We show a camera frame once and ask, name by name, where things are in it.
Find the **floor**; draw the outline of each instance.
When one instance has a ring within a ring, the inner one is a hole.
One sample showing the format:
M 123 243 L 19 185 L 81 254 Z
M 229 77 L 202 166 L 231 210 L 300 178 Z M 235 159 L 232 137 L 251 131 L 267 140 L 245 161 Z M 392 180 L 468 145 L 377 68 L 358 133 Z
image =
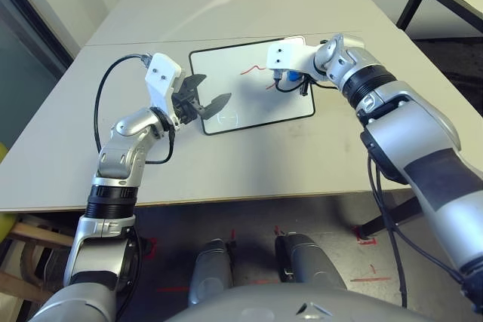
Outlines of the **floor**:
M 483 115 L 483 40 L 417 41 L 418 47 Z M 411 192 L 387 195 L 398 204 Z M 137 209 L 140 234 L 155 243 L 143 259 L 137 292 L 122 321 L 163 321 L 187 307 L 197 252 L 213 238 L 236 240 L 235 285 L 278 283 L 274 241 L 277 230 L 310 236 L 328 254 L 347 287 L 399 304 L 398 275 L 386 232 L 360 244 L 352 226 L 378 215 L 369 194 L 325 198 L 233 201 Z M 449 263 L 424 218 L 401 230 L 423 249 Z M 438 267 L 399 241 L 408 284 L 408 307 L 437 321 L 480 321 L 458 286 Z M 355 281 L 360 278 L 383 281 Z

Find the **red floor marking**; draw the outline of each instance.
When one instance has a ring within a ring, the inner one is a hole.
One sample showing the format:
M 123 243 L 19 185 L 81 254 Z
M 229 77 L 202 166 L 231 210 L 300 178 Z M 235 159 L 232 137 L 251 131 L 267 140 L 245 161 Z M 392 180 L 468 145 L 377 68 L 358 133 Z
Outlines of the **red floor marking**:
M 156 288 L 156 292 L 187 292 L 189 287 L 161 287 Z
M 256 279 L 255 281 L 250 281 L 248 283 L 249 284 L 272 284 L 272 283 L 280 283 L 280 281 L 276 279 Z
M 391 277 L 378 277 L 378 278 L 356 278 L 351 279 L 351 282 L 379 282 L 379 281 L 388 281 Z
M 361 239 L 361 235 L 359 234 L 359 230 L 357 229 L 357 226 L 352 228 L 352 231 L 355 234 L 355 237 L 357 238 L 357 242 L 360 245 L 371 245 L 371 244 L 377 244 L 376 238 L 369 239 L 368 241 L 365 241 L 364 239 Z
M 158 238 L 147 238 L 148 241 L 152 244 L 151 252 L 144 256 L 144 259 L 154 259 L 154 255 L 156 254 L 156 244 L 158 243 Z
M 244 71 L 244 72 L 240 73 L 240 75 L 246 75 L 246 74 L 247 74 L 247 73 L 249 73 L 249 72 L 250 72 L 252 69 L 255 69 L 255 68 L 259 69 L 260 71 L 263 71 L 264 69 L 266 69 L 265 67 L 260 68 L 260 67 L 259 67 L 259 66 L 256 64 L 255 66 L 251 67 L 250 69 L 247 69 L 246 71 Z

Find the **black metal frame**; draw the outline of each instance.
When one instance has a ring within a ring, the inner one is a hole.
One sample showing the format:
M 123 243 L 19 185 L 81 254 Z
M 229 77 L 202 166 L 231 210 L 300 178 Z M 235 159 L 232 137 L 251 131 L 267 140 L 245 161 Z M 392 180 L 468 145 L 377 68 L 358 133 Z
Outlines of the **black metal frame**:
M 399 29 L 406 30 L 411 19 L 413 19 L 414 13 L 420 6 L 422 0 L 408 0 L 405 9 L 402 11 L 401 16 L 396 23 Z M 483 19 L 473 12 L 469 11 L 462 5 L 456 3 L 454 0 L 437 0 L 443 4 L 450 11 L 453 11 L 456 15 L 460 16 L 466 22 L 474 26 L 478 31 L 483 32 Z
M 421 214 L 420 202 L 416 197 L 413 197 L 404 203 L 398 205 L 397 207 L 389 211 L 389 215 L 392 217 L 394 222 L 403 222 L 413 216 Z M 364 225 L 359 225 L 357 227 L 359 237 L 362 239 L 368 239 L 370 235 L 384 230 L 386 227 L 384 225 L 383 216 L 378 216 Z
M 22 14 L 25 21 L 33 28 L 33 30 L 40 37 L 40 39 L 47 45 L 47 47 L 59 60 L 59 62 L 67 69 L 74 59 L 67 51 L 67 49 L 65 49 L 65 47 L 62 45 L 62 43 L 60 43 L 56 35 L 50 30 L 48 25 L 38 15 L 35 8 L 29 3 L 29 0 L 10 1 L 14 4 L 15 8 Z M 14 26 L 15 30 L 15 24 L 11 23 L 10 21 L 8 23 L 9 26 Z M 40 53 L 35 52 L 35 55 L 42 61 Z

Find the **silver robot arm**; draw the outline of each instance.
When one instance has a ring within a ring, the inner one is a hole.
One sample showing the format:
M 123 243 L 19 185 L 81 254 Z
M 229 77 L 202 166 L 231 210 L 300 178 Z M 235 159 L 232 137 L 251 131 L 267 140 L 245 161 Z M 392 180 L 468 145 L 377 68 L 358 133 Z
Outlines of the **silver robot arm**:
M 102 148 L 85 214 L 81 216 L 64 273 L 64 288 L 55 293 L 31 321 L 114 321 L 115 297 L 131 287 L 141 246 L 134 233 L 134 205 L 146 155 L 168 133 L 200 115 L 210 118 L 230 94 L 200 106 L 196 88 L 204 75 L 184 78 L 184 71 L 164 54 L 145 62 L 151 107 L 118 121 Z
M 356 37 L 338 34 L 316 47 L 273 44 L 267 68 L 331 81 L 355 109 L 361 140 L 383 175 L 409 184 L 425 217 L 464 278 L 463 294 L 483 308 L 483 173 L 460 155 L 453 124 L 398 81 Z

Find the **black cable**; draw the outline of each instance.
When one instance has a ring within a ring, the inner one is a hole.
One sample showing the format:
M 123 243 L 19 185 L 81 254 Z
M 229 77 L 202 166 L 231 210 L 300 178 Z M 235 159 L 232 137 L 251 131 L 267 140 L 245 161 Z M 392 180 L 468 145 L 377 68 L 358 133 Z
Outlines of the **black cable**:
M 124 62 L 125 60 L 130 60 L 132 58 L 139 58 L 145 63 L 146 62 L 145 57 L 146 56 L 142 54 L 128 54 L 127 56 L 123 56 L 119 58 L 106 70 L 106 73 L 104 73 L 102 79 L 100 80 L 99 87 L 97 89 L 97 94 L 96 94 L 96 101 L 94 103 L 94 139 L 96 141 L 97 152 L 100 152 L 100 150 L 102 149 L 102 146 L 100 144 L 99 125 L 98 125 L 99 103 L 100 103 L 100 96 L 103 92 L 104 84 L 106 83 L 107 77 L 109 77 L 109 74 L 112 72 L 112 70 L 121 62 Z M 155 109 L 154 107 L 151 108 L 151 110 L 156 114 L 156 116 L 158 116 L 158 119 L 162 123 L 163 128 L 165 130 L 168 130 L 169 132 L 168 134 L 169 151 L 168 151 L 168 156 L 164 160 L 146 161 L 145 164 L 164 164 L 168 162 L 171 156 L 173 155 L 175 129 L 174 129 L 174 126 L 168 122 L 163 112 L 161 112 L 158 109 Z
M 427 253 L 425 250 L 421 249 L 420 247 L 418 247 L 411 239 L 409 239 L 402 231 L 401 229 L 396 225 L 396 223 L 394 222 L 394 220 L 392 220 L 392 217 L 389 215 L 389 212 L 388 210 L 386 209 L 386 205 L 384 204 L 384 199 L 383 199 L 383 193 L 382 193 L 382 188 L 381 188 L 381 185 L 380 185 L 380 172 L 379 170 L 377 170 L 377 175 L 376 175 L 376 178 L 378 178 L 378 181 L 377 181 L 377 191 L 378 191 L 378 194 L 379 194 L 379 199 L 383 205 L 383 209 L 384 209 L 384 213 L 389 217 L 389 221 L 391 222 L 392 224 L 392 229 L 394 230 L 394 232 L 405 242 L 407 243 L 410 247 L 412 247 L 413 249 L 415 249 L 419 254 L 421 254 L 422 256 L 424 256 L 425 258 L 427 258 L 430 262 L 433 262 L 434 264 L 436 264 L 439 268 L 443 269 L 444 271 L 446 271 L 450 277 L 452 277 L 458 284 L 462 284 L 463 283 L 463 277 L 461 276 L 460 273 L 458 273 L 457 271 L 455 271 L 454 269 L 452 269 L 452 267 L 449 267 L 448 265 L 445 265 L 441 260 L 435 258 L 434 256 L 432 256 L 431 254 Z
M 159 164 L 165 164 L 168 162 L 173 155 L 173 150 L 174 150 L 174 136 L 176 134 L 174 126 L 168 122 L 166 119 L 165 114 L 160 110 L 157 109 L 156 107 L 151 107 L 151 111 L 158 116 L 159 121 L 161 122 L 163 128 L 166 130 L 168 129 L 168 139 L 169 139 L 169 151 L 168 151 L 168 156 L 164 160 L 161 161 L 146 161 L 146 164 L 148 165 L 159 165 Z
M 383 204 L 382 199 L 380 198 L 380 196 L 382 195 L 382 191 L 379 194 L 379 190 L 376 189 L 374 185 L 374 177 L 372 176 L 371 163 L 372 163 L 372 159 L 371 157 L 368 157 L 368 173 L 369 173 L 369 182 L 371 183 L 371 188 L 372 188 L 372 195 L 374 196 L 374 199 L 376 200 L 376 204 L 379 207 L 380 213 L 383 216 L 384 225 L 387 229 L 389 241 L 391 242 L 392 251 L 394 253 L 395 264 L 398 269 L 398 276 L 399 276 L 399 292 L 401 293 L 401 306 L 403 308 L 407 308 L 408 307 L 408 289 L 406 287 L 405 270 L 402 266 L 401 255 L 399 254 L 398 244 L 395 241 L 395 237 L 394 237 L 394 229 L 392 227 L 392 224 L 394 224 L 394 222 L 391 222 L 392 220 L 390 219 L 389 214 L 386 212 L 386 207 Z M 376 178 L 378 181 L 378 185 L 380 185 L 379 169 L 377 169 L 376 171 Z
M 130 60 L 132 58 L 139 58 L 142 59 L 141 54 L 128 54 L 127 56 L 123 56 L 116 60 L 111 66 L 106 70 L 106 73 L 104 73 L 102 79 L 100 80 L 99 87 L 97 88 L 97 94 L 96 94 L 96 102 L 94 104 L 94 139 L 96 140 L 96 147 L 97 147 L 97 152 L 99 153 L 100 150 L 102 149 L 100 145 L 100 138 L 99 138 L 99 127 L 97 125 L 97 118 L 99 116 L 99 102 L 100 102 L 100 95 L 103 92 L 104 84 L 106 83 L 107 77 L 109 77 L 109 74 L 112 72 L 112 70 L 121 62 L 124 62 L 125 60 Z
M 143 250 L 141 248 L 141 238 L 139 237 L 139 234 L 137 233 L 137 230 L 135 226 L 133 225 L 133 234 L 136 238 L 136 244 L 137 244 L 137 267 L 136 267 L 136 275 L 134 276 L 134 281 L 131 289 L 129 290 L 129 294 L 126 297 L 126 299 L 122 302 L 121 307 L 115 314 L 115 320 L 119 321 L 121 319 L 121 316 L 124 314 L 126 308 L 128 307 L 129 303 L 131 302 L 134 292 L 136 292 L 137 285 L 139 283 L 140 275 L 141 275 L 141 267 L 143 264 Z
M 315 86 L 320 87 L 320 88 L 326 88 L 328 90 L 337 90 L 338 89 L 337 87 L 334 87 L 334 86 L 323 86 L 323 85 L 319 84 L 315 79 L 312 80 L 312 84 L 314 84 Z
M 276 88 L 277 90 L 279 90 L 280 92 L 283 92 L 284 94 L 287 94 L 287 93 L 289 93 L 289 92 L 293 92 L 293 91 L 297 90 L 298 88 L 300 88 L 300 86 L 301 86 L 302 84 L 304 84 L 304 83 L 306 82 L 306 80 L 304 79 L 304 80 L 303 80 L 303 81 L 301 81 L 301 82 L 300 82 L 300 83 L 299 83 L 297 86 L 295 86 L 295 87 L 293 87 L 293 88 L 289 88 L 289 89 L 287 89 L 287 90 L 284 90 L 284 89 L 280 88 L 280 87 L 278 86 L 278 83 L 279 83 L 279 82 L 280 82 L 280 80 L 278 80 L 278 81 L 276 81 L 276 80 L 275 80 L 275 88 Z

